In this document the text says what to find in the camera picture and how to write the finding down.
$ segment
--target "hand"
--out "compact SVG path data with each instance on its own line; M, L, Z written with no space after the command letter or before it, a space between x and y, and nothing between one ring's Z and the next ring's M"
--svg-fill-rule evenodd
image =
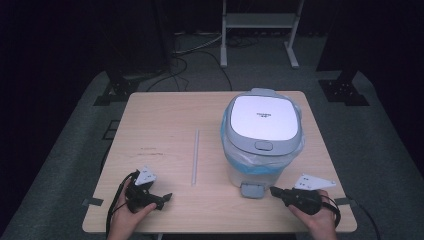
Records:
M123 205L125 204L125 189L127 189L130 182L131 179L125 182L121 195L119 195L119 199L115 206L115 212L111 219L108 240L128 239L141 220L156 208L156 203L151 203L137 213L132 213L126 205Z
M328 193L326 191L318 190L318 192L320 195L328 197ZM322 201L329 202L325 197L322 197ZM293 205L289 205L289 209L305 224L314 240L337 239L336 228L334 224L334 213L331 210L327 208L321 208L318 213L314 215L308 215Z

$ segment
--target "black metal base plate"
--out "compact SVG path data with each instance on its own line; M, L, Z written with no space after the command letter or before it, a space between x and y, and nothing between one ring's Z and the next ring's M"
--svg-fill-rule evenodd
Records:
M344 102L346 106L369 106L352 83L340 80L318 80L329 102Z

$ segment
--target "white stick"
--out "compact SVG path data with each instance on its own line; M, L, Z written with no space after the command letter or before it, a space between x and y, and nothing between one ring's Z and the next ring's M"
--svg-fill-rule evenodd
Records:
M199 129L196 129L196 135L195 135L195 138L194 138L193 172L192 172L192 175L191 175L191 186L196 185L198 150L199 150Z

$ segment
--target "wooden tabletop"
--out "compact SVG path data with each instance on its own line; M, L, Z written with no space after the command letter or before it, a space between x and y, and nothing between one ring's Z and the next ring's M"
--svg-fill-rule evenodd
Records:
M281 199L241 197L231 184L220 125L225 108L241 92L163 92L131 95L83 222L86 232L105 232L107 211L119 184L131 172L148 166L157 180L150 193L173 193L162 211L147 216L137 231L144 233L284 233L307 231ZM302 109L306 143L275 186L292 188L303 174L332 180L334 198L345 197L321 133L302 92L278 92ZM196 131L199 131L196 184L192 185ZM348 205L339 206L338 232L352 232L356 220Z

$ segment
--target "plastic bag liner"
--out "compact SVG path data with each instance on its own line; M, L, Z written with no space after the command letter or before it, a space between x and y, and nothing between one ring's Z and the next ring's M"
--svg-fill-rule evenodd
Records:
M291 101L295 111L298 112L301 118L301 110L300 107L293 101ZM230 165L242 174L247 175L276 175L277 178L287 167L294 158L296 158L299 153L303 150L305 145L305 136L299 126L299 131L302 132L301 140L299 141L298 147L285 155L261 155L255 154L251 152L244 151L240 148L237 148L228 138L225 126L226 126L226 116L227 111L229 111L229 107L224 111L224 116L221 124L221 141L224 148L225 156L230 163Z

